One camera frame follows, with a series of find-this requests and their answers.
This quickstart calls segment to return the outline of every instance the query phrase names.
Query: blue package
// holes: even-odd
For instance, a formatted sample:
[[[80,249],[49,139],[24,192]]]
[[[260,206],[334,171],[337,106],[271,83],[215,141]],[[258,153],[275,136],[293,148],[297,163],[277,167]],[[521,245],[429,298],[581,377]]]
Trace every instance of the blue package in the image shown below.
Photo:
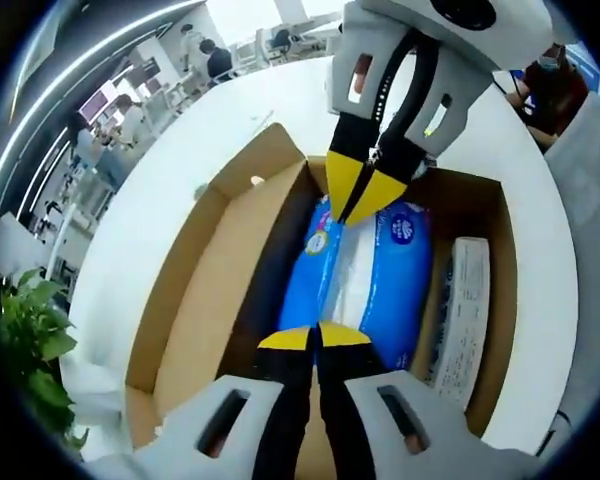
[[[318,203],[296,260],[278,319],[278,330],[315,326],[329,290],[343,226],[331,218],[325,195]]]
[[[359,328],[389,369],[411,363],[432,262],[426,211],[396,202],[376,214],[371,286]]]

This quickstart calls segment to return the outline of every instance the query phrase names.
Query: cardboard box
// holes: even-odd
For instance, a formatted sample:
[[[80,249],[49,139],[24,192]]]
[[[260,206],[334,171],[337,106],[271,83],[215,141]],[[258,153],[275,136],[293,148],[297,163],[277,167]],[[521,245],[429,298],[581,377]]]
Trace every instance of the cardboard box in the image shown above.
[[[252,179],[264,179],[253,185]],[[248,375],[277,320],[315,203],[326,193],[324,158],[305,158],[280,125],[252,140],[210,183],[183,225],[145,307],[127,373],[134,447],[167,412],[223,374]],[[516,318],[516,259],[506,202],[493,180],[432,169],[406,198],[431,210],[434,273],[412,372],[427,375],[442,280],[453,239],[491,247],[491,302],[481,369],[467,419],[484,432],[504,381]],[[317,389],[298,478],[333,478]]]

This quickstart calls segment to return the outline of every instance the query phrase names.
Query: office desk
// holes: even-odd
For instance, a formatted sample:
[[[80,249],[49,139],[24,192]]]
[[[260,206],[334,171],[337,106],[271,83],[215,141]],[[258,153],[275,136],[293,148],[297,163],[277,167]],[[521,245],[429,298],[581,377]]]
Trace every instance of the office desk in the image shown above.
[[[144,306],[196,188],[268,122],[284,125],[306,154],[324,155],[337,121],[326,109],[329,66],[329,58],[295,62],[212,89],[164,132],[112,201],[83,263],[70,319],[79,330],[77,348],[115,371],[121,387]],[[388,116],[413,67],[411,56],[397,75]],[[567,217],[540,151],[495,86],[472,106],[466,130],[439,164],[496,179],[505,192],[516,245],[517,322],[483,438],[535,453],[560,403],[576,337],[578,285]]]

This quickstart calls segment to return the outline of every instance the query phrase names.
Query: window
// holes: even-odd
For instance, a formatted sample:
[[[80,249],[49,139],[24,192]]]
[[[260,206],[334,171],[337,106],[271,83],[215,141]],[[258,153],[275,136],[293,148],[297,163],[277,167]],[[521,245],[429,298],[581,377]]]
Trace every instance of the window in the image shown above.
[[[206,6],[227,46],[282,23],[273,0],[208,0]]]
[[[316,17],[327,13],[340,12],[344,4],[351,0],[302,0],[304,11],[308,17]]]

